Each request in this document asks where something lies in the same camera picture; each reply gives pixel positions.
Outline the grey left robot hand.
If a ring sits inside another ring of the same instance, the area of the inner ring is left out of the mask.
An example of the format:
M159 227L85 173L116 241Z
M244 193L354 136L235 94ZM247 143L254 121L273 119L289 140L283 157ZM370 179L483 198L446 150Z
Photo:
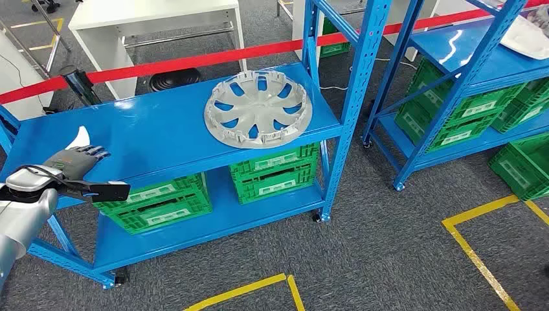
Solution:
M75 146L56 152L43 164L61 170L66 179L83 180L101 159L110 155L103 146Z

